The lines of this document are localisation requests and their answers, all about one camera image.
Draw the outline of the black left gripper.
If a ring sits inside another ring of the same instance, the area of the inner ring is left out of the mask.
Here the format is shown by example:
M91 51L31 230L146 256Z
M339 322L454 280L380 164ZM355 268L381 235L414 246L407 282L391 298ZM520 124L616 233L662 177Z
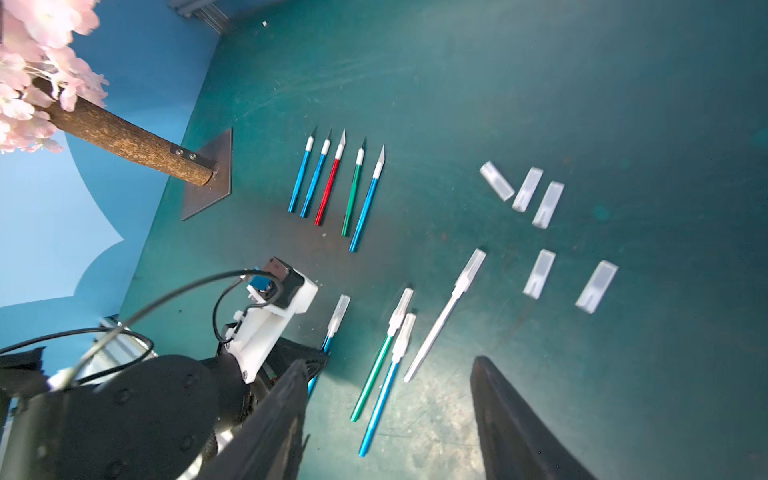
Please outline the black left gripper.
M241 412L241 420L245 420L256 409L258 403L267 397L278 380L297 361L304 364L308 380L313 380L327 366L329 354L322 349L280 337L262 366L258 370L253 370L256 374L255 378L246 382L249 394Z

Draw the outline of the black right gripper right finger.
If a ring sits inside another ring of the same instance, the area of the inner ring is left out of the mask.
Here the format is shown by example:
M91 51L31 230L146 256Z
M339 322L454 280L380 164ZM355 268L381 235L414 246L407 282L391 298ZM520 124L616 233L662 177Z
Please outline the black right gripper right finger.
M592 479L485 356L474 359L470 387L488 479Z

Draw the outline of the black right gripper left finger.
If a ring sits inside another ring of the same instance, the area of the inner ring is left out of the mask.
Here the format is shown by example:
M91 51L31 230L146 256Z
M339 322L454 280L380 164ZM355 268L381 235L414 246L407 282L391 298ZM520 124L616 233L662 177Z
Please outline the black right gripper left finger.
M308 373L294 361L200 479L296 479L303 456Z

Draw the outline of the short blue carving knife capped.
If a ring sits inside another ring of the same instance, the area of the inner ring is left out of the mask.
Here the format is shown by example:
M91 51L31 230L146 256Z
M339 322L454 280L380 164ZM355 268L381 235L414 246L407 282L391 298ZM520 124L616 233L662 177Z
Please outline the short blue carving knife capped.
M321 346L321 351L324 354L328 354L330 351L330 345L333 337L338 332L339 327L343 321L344 315L349 307L351 298L347 295L341 295L334 309L334 312L330 318L327 326L327 334Z

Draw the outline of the green carving knife capped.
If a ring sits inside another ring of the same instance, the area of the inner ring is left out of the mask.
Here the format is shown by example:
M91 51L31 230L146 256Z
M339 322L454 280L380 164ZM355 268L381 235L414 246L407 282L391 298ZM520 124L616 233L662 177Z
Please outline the green carving knife capped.
M358 396L357 402L350 416L351 422L357 422L365 408L367 400L373 389L374 383L383 366L385 357L388 354L390 347L392 346L392 343L394 341L394 338L398 330L402 327L404 323L406 312L410 304L410 301L412 299L413 293L414 293L414 290L412 288L406 287L403 291L403 294L401 295L400 300L398 301L398 304L395 310L390 316L390 319L388 322L387 335L376 354L374 363L369 371L365 384L361 389L360 395Z
M341 235L343 237L346 237L348 235L348 232L350 229L354 202L357 195L359 179L360 179L361 170L362 170L362 166L365 158L366 148L367 148L367 138L364 138L362 145L357 152L356 160L354 164L353 177L352 177L352 182L350 186L349 196L346 204L345 215L344 215L344 220L343 220L342 230L341 230Z

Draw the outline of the red carving knife capped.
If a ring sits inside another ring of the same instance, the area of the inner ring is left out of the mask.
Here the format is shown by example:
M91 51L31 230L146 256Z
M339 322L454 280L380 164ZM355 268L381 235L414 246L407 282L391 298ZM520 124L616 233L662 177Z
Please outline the red carving knife capped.
M335 181L335 178L336 178L336 175L337 175L337 171L339 169L339 165L341 163L341 159L343 157L343 153L344 153L344 150L345 150L346 143L347 143L346 130L343 130L342 131L342 136L341 136L340 141L339 141L339 144L337 145L336 153L334 155L332 169L331 169L331 172L329 174L329 178L328 178L328 181L326 183L325 189L323 191L323 197L322 197L322 200L321 200L321 204L320 204L320 207L318 208L318 211L317 211L317 214L316 214L316 217L315 217L314 224L316 226L321 226L322 223L323 223L323 219L324 219L325 212L326 212L326 209L327 209L327 204L328 204L328 201L329 201L332 189L333 189L334 181Z

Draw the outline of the blue carving knife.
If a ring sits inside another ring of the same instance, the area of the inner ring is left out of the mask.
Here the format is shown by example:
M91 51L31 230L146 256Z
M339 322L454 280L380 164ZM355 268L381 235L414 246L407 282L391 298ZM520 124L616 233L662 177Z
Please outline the blue carving knife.
M297 201L298 201L298 196L299 196L301 185L302 185L302 182L303 182L303 179L304 179L304 176L305 176L305 173L306 173L306 169L307 169L307 166L308 166L308 163L309 163L310 155L311 155L311 152L312 152L312 149L313 149L313 146L314 146L316 133L317 133L317 128L314 128L313 131L311 132L311 134L309 135L308 139L307 139L307 142L306 142L306 145L305 145L305 149L304 149L304 154L303 154L303 157L302 157L302 161L301 161L301 164L300 164L297 176L296 176L296 180L295 180L295 183L294 183L294 186L293 186L293 190L292 190L292 193L291 193L291 198L290 198L290 202L289 202L289 206L288 206L288 212L289 213L293 213L295 211L295 209L296 209L296 204L297 204Z
M331 143L332 143L332 131L329 131L328 136L324 140L323 145L321 147L321 154L320 154L318 163L315 167L315 170L313 172L313 175L311 177L310 185L305 196L305 201L300 213L300 216L302 218L306 218L310 212L310 207L314 198L314 194L316 192L317 184L319 182L319 177L321 175L325 160L328 156Z

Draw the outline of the translucent white knife cap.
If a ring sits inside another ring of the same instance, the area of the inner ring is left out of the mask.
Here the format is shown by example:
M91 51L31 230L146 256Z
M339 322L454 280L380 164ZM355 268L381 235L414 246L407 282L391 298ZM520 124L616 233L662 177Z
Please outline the translucent white knife cap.
M479 172L503 202L514 196L514 188L491 161L484 163L480 167Z

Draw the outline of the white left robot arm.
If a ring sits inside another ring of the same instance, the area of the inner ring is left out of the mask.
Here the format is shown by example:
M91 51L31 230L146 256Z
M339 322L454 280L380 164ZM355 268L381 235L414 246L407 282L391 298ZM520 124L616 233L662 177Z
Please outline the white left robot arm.
M328 357L280 339L252 381L230 354L155 357L57 390L34 341L1 352L5 479L294 479Z

